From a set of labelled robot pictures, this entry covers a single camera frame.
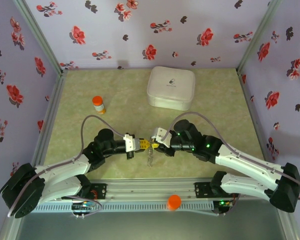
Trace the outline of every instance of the small orange object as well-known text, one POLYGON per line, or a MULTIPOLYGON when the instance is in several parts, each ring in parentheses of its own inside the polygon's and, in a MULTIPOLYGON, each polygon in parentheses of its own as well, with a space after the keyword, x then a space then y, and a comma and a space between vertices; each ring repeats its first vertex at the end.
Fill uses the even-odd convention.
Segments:
POLYGON ((92 99, 92 103, 93 103, 94 108, 95 108, 95 110, 96 110, 96 112, 98 114, 104 114, 104 113, 106 113, 106 108, 104 106, 104 101, 102 100, 102 97, 95 96, 92 99))
POLYGON ((170 211, 175 211, 181 206, 181 198, 178 195, 171 195, 166 203, 170 211))

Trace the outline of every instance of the bottle cap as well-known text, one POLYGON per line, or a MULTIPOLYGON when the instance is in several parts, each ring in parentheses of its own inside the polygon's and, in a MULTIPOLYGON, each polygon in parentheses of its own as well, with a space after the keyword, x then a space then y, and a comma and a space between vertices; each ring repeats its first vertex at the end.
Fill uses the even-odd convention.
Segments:
POLYGON ((167 202, 167 208, 170 211, 175 211, 181 206, 181 198, 178 195, 171 195, 167 202))
POLYGON ((92 98, 93 105, 100 106, 103 103, 102 97, 95 96, 92 98))

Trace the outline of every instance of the white plastic box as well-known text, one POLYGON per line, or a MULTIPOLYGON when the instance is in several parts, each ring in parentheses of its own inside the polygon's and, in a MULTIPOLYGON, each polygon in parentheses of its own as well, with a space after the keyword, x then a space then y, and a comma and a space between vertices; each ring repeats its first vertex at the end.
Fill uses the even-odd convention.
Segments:
POLYGON ((188 110, 195 95, 196 77, 192 71, 156 66, 146 90, 151 106, 188 110))

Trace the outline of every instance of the lavender wall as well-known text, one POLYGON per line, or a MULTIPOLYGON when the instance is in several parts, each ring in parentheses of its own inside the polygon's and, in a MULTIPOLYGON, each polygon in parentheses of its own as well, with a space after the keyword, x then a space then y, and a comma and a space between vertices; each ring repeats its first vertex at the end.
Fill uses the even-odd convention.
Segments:
POLYGON ((62 68, 235 68, 270 0, 25 0, 62 68))
MULTIPOLYGON (((0 0, 0 188, 32 160, 56 78, 12 0, 0 0)), ((7 213, 0 197, 0 231, 7 213)))
MULTIPOLYGON (((269 161, 300 172, 300 0, 284 0, 242 71, 269 161)), ((300 228, 300 201, 295 216, 300 228)))

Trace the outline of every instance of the tabletop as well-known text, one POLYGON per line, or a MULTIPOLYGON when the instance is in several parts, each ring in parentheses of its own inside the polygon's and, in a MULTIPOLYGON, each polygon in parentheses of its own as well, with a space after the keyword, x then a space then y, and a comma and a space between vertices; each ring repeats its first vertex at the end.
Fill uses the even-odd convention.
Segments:
MULTIPOLYGON (((189 111, 210 119, 233 147, 263 159, 244 94, 234 68, 191 69, 195 74, 195 94, 189 111)), ((70 70, 65 79, 44 164, 76 156, 80 151, 80 127, 87 115, 96 115, 92 98, 102 96, 106 113, 99 115, 119 133, 149 139, 154 128, 167 129, 183 111, 150 106, 147 85, 151 69, 70 70)), ((217 136, 203 119, 185 117, 205 135, 217 136)), ((96 118, 86 121, 85 147, 106 126, 96 118)), ((213 177, 216 171, 236 171, 198 160, 187 152, 174 157, 154 151, 152 166, 147 151, 114 155, 100 168, 87 174, 89 179, 213 177)))

